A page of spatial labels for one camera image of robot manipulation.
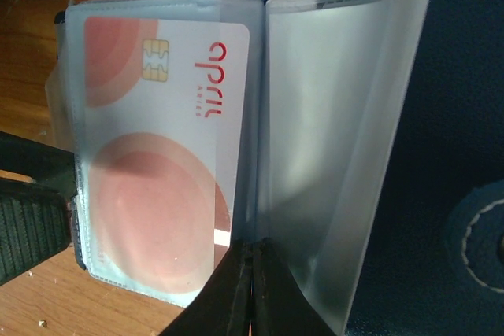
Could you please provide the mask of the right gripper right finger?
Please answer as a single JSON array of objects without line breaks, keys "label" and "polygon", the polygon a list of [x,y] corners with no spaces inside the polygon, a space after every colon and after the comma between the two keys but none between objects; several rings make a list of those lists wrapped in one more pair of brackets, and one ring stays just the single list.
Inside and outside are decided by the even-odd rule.
[{"label": "right gripper right finger", "polygon": [[287,264],[265,238],[253,247],[253,335],[333,335],[299,289]]}]

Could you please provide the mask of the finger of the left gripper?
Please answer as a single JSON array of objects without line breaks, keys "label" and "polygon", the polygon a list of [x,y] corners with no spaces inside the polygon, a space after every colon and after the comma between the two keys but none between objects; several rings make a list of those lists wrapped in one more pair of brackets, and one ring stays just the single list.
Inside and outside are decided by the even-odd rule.
[{"label": "finger of the left gripper", "polygon": [[72,241],[64,197],[49,187],[1,180],[1,284],[65,250]]},{"label": "finger of the left gripper", "polygon": [[74,154],[1,132],[1,170],[25,175],[64,197],[76,195]]}]

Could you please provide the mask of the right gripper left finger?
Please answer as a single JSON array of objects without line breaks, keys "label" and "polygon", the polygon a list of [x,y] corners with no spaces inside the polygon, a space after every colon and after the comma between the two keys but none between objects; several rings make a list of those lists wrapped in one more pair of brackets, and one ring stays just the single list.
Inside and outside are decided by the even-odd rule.
[{"label": "right gripper left finger", "polygon": [[162,335],[248,335],[252,245],[234,241],[199,295]]}]

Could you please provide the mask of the red white credit card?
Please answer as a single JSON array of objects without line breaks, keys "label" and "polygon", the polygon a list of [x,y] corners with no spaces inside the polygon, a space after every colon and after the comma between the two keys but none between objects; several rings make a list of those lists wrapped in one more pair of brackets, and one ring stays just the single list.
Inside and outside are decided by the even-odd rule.
[{"label": "red white credit card", "polygon": [[250,33],[243,24],[88,17],[91,270],[188,300],[230,240]]}]

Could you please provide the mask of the blue leather card holder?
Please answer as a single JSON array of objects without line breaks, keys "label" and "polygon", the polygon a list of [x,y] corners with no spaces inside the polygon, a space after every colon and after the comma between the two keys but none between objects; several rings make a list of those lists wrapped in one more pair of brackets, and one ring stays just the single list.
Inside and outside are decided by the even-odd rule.
[{"label": "blue leather card holder", "polygon": [[[333,335],[502,334],[503,0],[90,0],[60,12],[76,260],[130,290],[91,270],[88,17],[248,28],[224,255],[252,245],[250,330],[253,247],[269,238]],[[130,291],[184,310],[202,288],[186,301]]]}]

